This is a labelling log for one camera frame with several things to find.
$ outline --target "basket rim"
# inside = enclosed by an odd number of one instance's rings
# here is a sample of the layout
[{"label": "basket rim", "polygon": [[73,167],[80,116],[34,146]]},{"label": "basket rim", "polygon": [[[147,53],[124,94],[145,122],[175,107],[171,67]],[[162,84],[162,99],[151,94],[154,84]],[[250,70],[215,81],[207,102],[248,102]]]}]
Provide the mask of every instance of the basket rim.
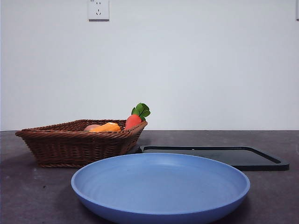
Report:
[{"label": "basket rim", "polygon": [[147,121],[143,121],[140,124],[131,127],[130,129],[127,130],[121,130],[119,132],[112,132],[112,131],[107,131],[107,132],[87,132],[87,131],[67,131],[67,130],[52,130],[52,127],[58,126],[58,125],[65,125],[65,124],[70,124],[70,123],[76,123],[76,122],[80,122],[80,121],[101,121],[101,122],[105,122],[105,121],[126,121],[123,119],[100,119],[100,120],[95,120],[95,119],[78,119],[78,120],[74,120],[74,121],[70,121],[70,122],[65,122],[65,123],[60,123],[60,124],[55,124],[55,125],[48,125],[48,126],[41,126],[41,127],[33,127],[33,128],[25,128],[22,129],[20,131],[17,131],[15,133],[16,136],[19,137],[25,137],[25,136],[33,136],[34,134],[44,134],[46,136],[76,136],[76,137],[92,137],[92,138],[96,138],[96,137],[101,137],[101,138],[111,138],[111,137],[123,137],[126,138],[130,135],[134,135],[135,133],[142,131],[144,129],[144,127],[148,124]]}]

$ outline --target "blue plate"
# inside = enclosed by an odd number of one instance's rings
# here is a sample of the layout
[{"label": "blue plate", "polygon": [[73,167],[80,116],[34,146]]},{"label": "blue plate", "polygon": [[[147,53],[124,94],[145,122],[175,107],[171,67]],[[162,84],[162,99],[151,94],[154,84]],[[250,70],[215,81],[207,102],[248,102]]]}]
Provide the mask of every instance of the blue plate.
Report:
[{"label": "blue plate", "polygon": [[119,224],[206,224],[237,208],[250,182],[238,169],[192,155],[111,157],[78,170],[71,186],[95,214]]}]

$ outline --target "gray countertop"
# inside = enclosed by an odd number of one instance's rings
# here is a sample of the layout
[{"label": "gray countertop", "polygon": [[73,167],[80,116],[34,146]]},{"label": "gray countertop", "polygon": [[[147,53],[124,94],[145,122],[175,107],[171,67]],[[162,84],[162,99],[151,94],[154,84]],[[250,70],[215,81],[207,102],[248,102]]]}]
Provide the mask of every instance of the gray countertop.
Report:
[{"label": "gray countertop", "polygon": [[[110,224],[86,209],[70,184],[77,168],[40,168],[15,131],[1,132],[2,224]],[[290,163],[287,171],[244,171],[243,203],[213,224],[299,223],[299,131],[143,131],[139,146],[246,146]]]}]

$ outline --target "tray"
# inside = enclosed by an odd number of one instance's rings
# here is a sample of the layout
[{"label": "tray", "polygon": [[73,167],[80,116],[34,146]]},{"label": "tray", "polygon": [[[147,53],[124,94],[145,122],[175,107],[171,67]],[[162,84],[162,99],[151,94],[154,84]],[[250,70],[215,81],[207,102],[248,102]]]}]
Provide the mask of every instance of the tray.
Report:
[{"label": "tray", "polygon": [[175,153],[209,158],[242,171],[288,170],[289,163],[251,147],[140,146],[142,153]]}]

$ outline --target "plate rim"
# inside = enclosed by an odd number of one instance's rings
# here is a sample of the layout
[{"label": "plate rim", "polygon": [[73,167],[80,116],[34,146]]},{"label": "plate rim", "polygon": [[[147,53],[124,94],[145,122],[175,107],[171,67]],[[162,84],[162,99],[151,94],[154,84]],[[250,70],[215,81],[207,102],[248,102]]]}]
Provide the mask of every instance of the plate rim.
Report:
[{"label": "plate rim", "polygon": [[[160,213],[157,213],[157,212],[138,212],[138,211],[133,211],[133,210],[126,210],[126,209],[120,209],[120,208],[116,208],[116,207],[113,207],[113,206],[107,206],[107,205],[104,205],[104,204],[100,204],[99,202],[95,201],[94,199],[84,195],[75,185],[75,178],[76,176],[78,175],[79,172],[81,172],[83,169],[87,168],[88,166],[92,166],[96,163],[100,163],[102,161],[105,161],[105,160],[112,160],[112,159],[117,159],[119,157],[123,157],[123,156],[147,156],[147,155],[159,155],[159,154],[167,154],[169,156],[171,155],[175,155],[175,156],[178,156],[178,157],[197,157],[199,159],[203,159],[203,160],[209,160],[211,162],[215,162],[215,163],[220,163],[224,166],[228,166],[230,167],[231,169],[235,170],[237,173],[241,174],[241,176],[245,179],[246,181],[246,187],[244,188],[244,190],[235,198],[233,198],[233,200],[231,200],[230,202],[228,203],[221,203],[220,205],[218,206],[215,206],[215,207],[212,207],[212,208],[208,208],[208,209],[203,209],[203,210],[194,210],[194,211],[189,211],[189,212],[160,212]],[[223,162],[220,162],[220,161],[216,161],[216,160],[212,160],[212,159],[209,159],[209,158],[205,158],[205,157],[200,157],[200,156],[195,156],[195,155],[186,155],[186,154],[175,154],[175,153],[150,153],[150,154],[126,154],[126,155],[118,155],[118,156],[113,156],[113,157],[109,157],[109,158],[105,158],[105,159],[102,159],[102,160],[99,160],[99,161],[95,161],[95,162],[92,162],[82,168],[80,168],[79,170],[77,170],[72,178],[71,178],[71,187],[73,188],[73,190],[75,191],[75,193],[77,195],[79,195],[81,198],[85,199],[85,200],[88,200],[98,206],[101,206],[101,207],[104,207],[104,208],[108,208],[108,209],[112,209],[112,210],[117,210],[117,211],[122,211],[122,212],[127,212],[127,213],[134,213],[134,214],[145,214],[145,215],[186,215],[186,214],[192,214],[192,213],[200,213],[200,212],[206,212],[206,211],[211,211],[211,210],[216,210],[216,209],[219,209],[221,207],[225,207],[225,206],[228,206],[230,204],[233,204],[235,202],[237,202],[238,200],[244,198],[247,193],[249,192],[249,189],[251,187],[251,184],[250,184],[250,180],[249,178],[240,170],[238,170],[237,168],[233,167],[233,166],[230,166],[226,163],[223,163]]]}]

